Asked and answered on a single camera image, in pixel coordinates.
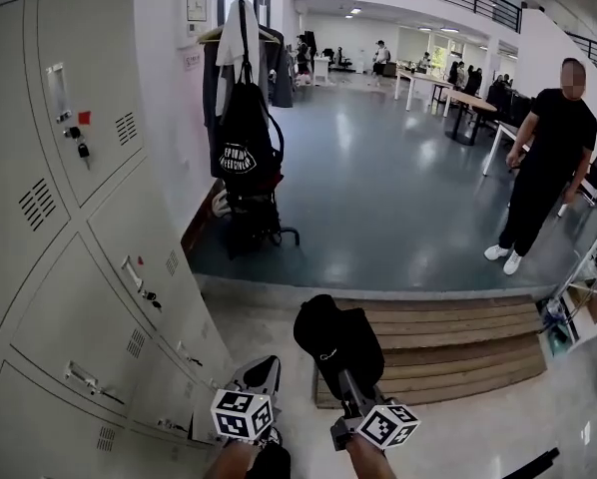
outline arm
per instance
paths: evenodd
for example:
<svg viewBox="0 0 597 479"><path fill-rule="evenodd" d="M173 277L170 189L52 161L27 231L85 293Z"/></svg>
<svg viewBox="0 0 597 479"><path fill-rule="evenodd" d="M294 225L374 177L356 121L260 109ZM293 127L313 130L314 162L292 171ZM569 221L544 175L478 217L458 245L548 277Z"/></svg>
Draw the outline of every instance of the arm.
<svg viewBox="0 0 597 479"><path fill-rule="evenodd" d="M536 129L539 119L540 118L536 114L529 112L525 120L522 122L522 125L520 125L518 135L516 136L516 142L507 155L507 166L509 166L510 169L513 167L518 167L518 158L520 157L520 153L522 153L522 147L529 142L529 139Z"/></svg>
<svg viewBox="0 0 597 479"><path fill-rule="evenodd" d="M204 479L245 479L256 447L244 442L232 442L221 451Z"/></svg>
<svg viewBox="0 0 597 479"><path fill-rule="evenodd" d="M578 190L578 187L580 187L582 180L585 179L587 171L589 170L589 164L591 163L592 153L593 151L590 151L587 148L583 148L582 159L580 160L580 163L576 168L576 174L574 176L574 179L571 182L571 185L569 185L567 192L565 192L565 199L563 201L565 204L573 203L576 191Z"/></svg>
<svg viewBox="0 0 597 479"><path fill-rule="evenodd" d="M396 479L385 455L362 436L355 435L345 449L358 479Z"/></svg>

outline white sneaker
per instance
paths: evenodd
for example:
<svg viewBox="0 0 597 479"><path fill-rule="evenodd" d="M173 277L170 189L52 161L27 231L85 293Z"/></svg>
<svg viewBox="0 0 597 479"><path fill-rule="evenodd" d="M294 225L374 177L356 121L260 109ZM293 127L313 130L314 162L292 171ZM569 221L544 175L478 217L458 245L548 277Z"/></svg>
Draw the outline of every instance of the white sneaker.
<svg viewBox="0 0 597 479"><path fill-rule="evenodd" d="M502 270L508 275L514 275L516 273L516 270L520 266L521 261L522 255L518 255L515 250L505 263L505 266L502 268Z"/></svg>
<svg viewBox="0 0 597 479"><path fill-rule="evenodd" d="M495 244L485 251L485 257L489 260L497 260L500 257L505 257L509 253L509 248L501 248Z"/></svg>

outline tile floor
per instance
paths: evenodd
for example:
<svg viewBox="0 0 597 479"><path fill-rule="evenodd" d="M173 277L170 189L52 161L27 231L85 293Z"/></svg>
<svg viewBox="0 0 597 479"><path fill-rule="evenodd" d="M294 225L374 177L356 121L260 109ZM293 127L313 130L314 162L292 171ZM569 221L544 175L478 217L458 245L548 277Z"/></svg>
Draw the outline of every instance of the tile floor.
<svg viewBox="0 0 597 479"><path fill-rule="evenodd" d="M282 361L278 428L293 457L293 478L354 477L329 437L341 412L312 403L313 362L293 338L297 310L213 298L207 304L240 363L267 354ZM387 452L399 479L500 479L554 446L561 455L540 479L597 479L597 340L554 359L532 380L414 411L421 426Z"/></svg>
<svg viewBox="0 0 597 479"><path fill-rule="evenodd" d="M531 289L560 282L597 236L597 208L580 200L549 217L514 277L483 251L506 221L513 177L500 148L481 175L493 138L474 147L444 135L453 118L393 100L393 82L339 75L333 87L303 87L292 109L273 109L286 136L286 176L277 190L284 225L301 247L229 260L227 221L212 221L195 246L192 270L205 275L295 286L418 293ZM406 95L407 84L402 85Z"/></svg>

